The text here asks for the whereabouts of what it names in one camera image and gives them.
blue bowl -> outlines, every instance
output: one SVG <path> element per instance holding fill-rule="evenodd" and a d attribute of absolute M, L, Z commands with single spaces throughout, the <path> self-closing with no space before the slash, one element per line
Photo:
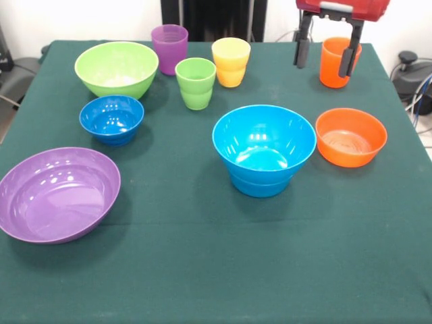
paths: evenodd
<path fill-rule="evenodd" d="M 283 107 L 251 105 L 230 111 L 213 128 L 213 145 L 232 184 L 244 194 L 282 192 L 317 145 L 312 125 Z"/>
<path fill-rule="evenodd" d="M 144 119 L 142 104 L 128 96 L 99 97 L 82 108 L 81 126 L 110 146 L 129 143 Z"/>

bowl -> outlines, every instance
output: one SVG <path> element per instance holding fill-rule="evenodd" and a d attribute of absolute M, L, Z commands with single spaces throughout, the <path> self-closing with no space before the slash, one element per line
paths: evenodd
<path fill-rule="evenodd" d="M 387 142 L 384 125 L 371 114 L 353 108 L 322 113 L 315 128 L 319 152 L 340 167 L 366 165 Z"/>
<path fill-rule="evenodd" d="M 253 197 L 282 192 L 317 144 L 315 131 L 304 117 L 272 105 L 226 113 L 215 124 L 212 137 L 232 184 Z"/>
<path fill-rule="evenodd" d="M 99 97 L 80 113 L 81 126 L 97 140 L 110 146 L 129 143 L 144 119 L 144 107 L 128 96 Z"/>
<path fill-rule="evenodd" d="M 25 242 L 69 242 L 101 222 L 119 189 L 119 169 L 102 153 L 78 147 L 44 151 L 0 181 L 0 228 Z"/>
<path fill-rule="evenodd" d="M 75 61 L 75 73 L 98 97 L 139 99 L 149 89 L 159 65 L 156 53 L 135 42 L 108 42 L 89 48 Z"/>

green tablecloth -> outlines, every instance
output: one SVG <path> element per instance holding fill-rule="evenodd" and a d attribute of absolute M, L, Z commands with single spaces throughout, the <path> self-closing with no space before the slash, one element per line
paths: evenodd
<path fill-rule="evenodd" d="M 109 148 L 81 127 L 93 98 L 74 61 L 96 41 L 55 41 L 0 148 L 0 176 L 58 146 L 110 156 L 122 187 L 110 214 L 57 246 L 0 233 L 4 323 L 420 323 L 432 321 L 432 164 L 372 46 L 349 85 L 318 79 L 320 44 L 292 65 L 293 44 L 253 44 L 242 85 L 216 84 L 199 112 L 157 73 L 138 137 Z M 211 58 L 209 43 L 189 56 Z M 332 107 L 377 116 L 389 139 L 366 167 L 316 151 L 282 194 L 240 194 L 211 130 L 243 105 L 281 105 L 312 123 Z"/>

red robot arm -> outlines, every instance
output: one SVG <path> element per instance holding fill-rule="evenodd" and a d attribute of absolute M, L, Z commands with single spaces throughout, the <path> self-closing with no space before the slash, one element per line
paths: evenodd
<path fill-rule="evenodd" d="M 355 53 L 365 20 L 376 22 L 387 9 L 390 0 L 296 0 L 297 8 L 303 10 L 300 30 L 296 35 L 297 42 L 294 65 L 303 68 L 309 50 L 308 30 L 313 16 L 344 20 L 352 25 L 350 46 L 344 51 L 339 75 L 350 76 Z"/>

light green bowl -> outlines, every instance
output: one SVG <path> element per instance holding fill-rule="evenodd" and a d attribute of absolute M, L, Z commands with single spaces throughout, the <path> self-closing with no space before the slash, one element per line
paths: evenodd
<path fill-rule="evenodd" d="M 83 52 L 75 73 L 98 97 L 125 95 L 139 99 L 155 78 L 159 59 L 150 48 L 135 42 L 108 42 Z"/>

